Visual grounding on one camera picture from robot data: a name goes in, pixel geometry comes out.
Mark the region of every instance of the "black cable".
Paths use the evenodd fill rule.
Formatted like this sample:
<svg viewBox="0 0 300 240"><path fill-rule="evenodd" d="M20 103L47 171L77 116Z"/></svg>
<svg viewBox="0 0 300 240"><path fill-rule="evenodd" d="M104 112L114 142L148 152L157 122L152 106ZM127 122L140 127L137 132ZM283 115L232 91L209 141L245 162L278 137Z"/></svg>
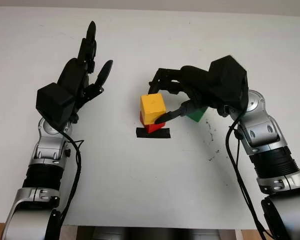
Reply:
<svg viewBox="0 0 300 240"><path fill-rule="evenodd" d="M238 139L238 147L236 149L236 161L235 161L235 165L238 168L238 162L239 162L239 150L240 150L240 139Z"/></svg>
<svg viewBox="0 0 300 240"><path fill-rule="evenodd" d="M75 149L75 162L76 162L76 165L77 165L76 173L75 173L74 180L73 180L73 184L72 184L71 191L70 191L70 194L69 194L69 198L68 198L66 206L65 206L65 208L62 211L61 216L60 216L59 227L61 228L63 223L64 223L64 220L66 218L66 215L68 213L71 201L74 198L76 190L77 190L77 186L78 186L78 182L79 182L79 178L80 178L80 173L81 173L81 153L80 153L79 148L80 148L81 144L84 142L84 140L74 141L68 134L66 134L63 131L60 131L60 134L62 134L73 145L73 147Z"/></svg>
<svg viewBox="0 0 300 240"><path fill-rule="evenodd" d="M272 238L272 239L275 239L267 230L266 231L264 231L265 232L265 234L267 234L270 238Z"/></svg>
<svg viewBox="0 0 300 240"><path fill-rule="evenodd" d="M231 150L230 150L230 147L229 147L229 139L230 139L230 135L232 133L232 131L235 129L235 126L238 124L238 122L240 121L241 117L245 114L246 111L243 111L242 113L239 114L239 116L234 120L234 122L232 123L232 125L230 126L228 132L226 133L226 137L225 137L225 148L226 148L226 151L229 155L229 158L231 160L231 163L232 163L232 166L233 166L233 169L234 169L234 172L235 172L235 175L237 177L237 181L238 181L238 184L240 186L240 190L243 194L243 197L244 197L244 200L251 212L251 215L252 215L252 218L253 218L253 221L255 223L255 226L260 234L260 237L262 240L266 240L266 237L265 235L263 234L263 232L267 232L265 230L265 228L263 227L263 225L261 224L261 222L258 220L258 217L257 217L257 214L256 214L256 211L254 209L254 206L253 206L253 203L250 199L250 196L249 196L249 193L247 191L247 188L244 184L244 181L240 175L240 172L239 172L239 169L238 169L238 166L234 160L234 157L231 153Z"/></svg>

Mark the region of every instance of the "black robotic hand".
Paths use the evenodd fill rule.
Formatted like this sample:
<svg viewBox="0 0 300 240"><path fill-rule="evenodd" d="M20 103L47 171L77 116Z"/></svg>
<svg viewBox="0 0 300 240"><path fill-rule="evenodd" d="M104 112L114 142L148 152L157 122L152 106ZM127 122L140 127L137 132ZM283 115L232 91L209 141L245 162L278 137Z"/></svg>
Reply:
<svg viewBox="0 0 300 240"><path fill-rule="evenodd" d="M159 68L149 85L148 94L167 90L171 94L185 92L190 98L179 109L160 116L155 124L203 107L217 109L220 116L226 117L229 108L242 112L248 105L247 71L230 55L213 61L209 71L194 66L183 66L180 70Z"/></svg>
<svg viewBox="0 0 300 240"><path fill-rule="evenodd" d="M50 83L37 92L36 109L59 132L68 121L77 123L79 109L104 91L102 86L107 80L113 61L108 60L95 83L89 85L88 74L95 69L95 38L96 24L92 21L86 37L81 41L78 57L66 63L57 83Z"/></svg>

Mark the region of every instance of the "cube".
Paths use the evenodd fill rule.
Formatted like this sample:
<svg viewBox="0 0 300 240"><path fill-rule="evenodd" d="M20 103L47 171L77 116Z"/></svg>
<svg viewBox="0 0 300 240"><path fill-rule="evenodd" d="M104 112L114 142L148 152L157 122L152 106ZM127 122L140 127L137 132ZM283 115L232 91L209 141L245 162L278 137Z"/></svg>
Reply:
<svg viewBox="0 0 300 240"><path fill-rule="evenodd" d="M145 125L154 124L155 120L166 113L166 106L161 93L142 95L140 110Z"/></svg>
<svg viewBox="0 0 300 240"><path fill-rule="evenodd" d="M162 122L159 124L153 123L153 124L145 125L141 112L140 112L140 122L142 123L142 125L144 126L144 128L148 134L153 133L153 132L157 131L158 129L161 129L166 125L165 122Z"/></svg>
<svg viewBox="0 0 300 240"><path fill-rule="evenodd" d="M200 122L202 116L205 114L207 109L208 109L208 107L204 106L203 108L200 108L195 112L188 113L187 117L191 118L193 121L196 121L198 123L198 122Z"/></svg>

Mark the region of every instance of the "green triangular block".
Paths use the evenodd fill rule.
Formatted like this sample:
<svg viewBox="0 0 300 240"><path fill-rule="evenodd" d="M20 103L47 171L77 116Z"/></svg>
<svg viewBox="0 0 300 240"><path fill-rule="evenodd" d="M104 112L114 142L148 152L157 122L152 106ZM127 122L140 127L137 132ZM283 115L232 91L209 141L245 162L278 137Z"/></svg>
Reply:
<svg viewBox="0 0 300 240"><path fill-rule="evenodd" d="M187 114L189 118L191 118L193 121L196 121L197 123L200 122L202 116L204 115L205 111L208 109L207 106L204 106L203 108L200 108L199 110Z"/></svg>

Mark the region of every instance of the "yellow cube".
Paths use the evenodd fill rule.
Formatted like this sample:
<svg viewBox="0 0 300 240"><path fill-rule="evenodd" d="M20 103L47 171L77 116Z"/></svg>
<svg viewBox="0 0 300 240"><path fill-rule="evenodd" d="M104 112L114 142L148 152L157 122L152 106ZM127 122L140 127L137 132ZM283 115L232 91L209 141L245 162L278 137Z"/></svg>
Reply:
<svg viewBox="0 0 300 240"><path fill-rule="evenodd" d="M140 109L143 123L154 124L158 117L166 113L166 105L161 93L142 95Z"/></svg>

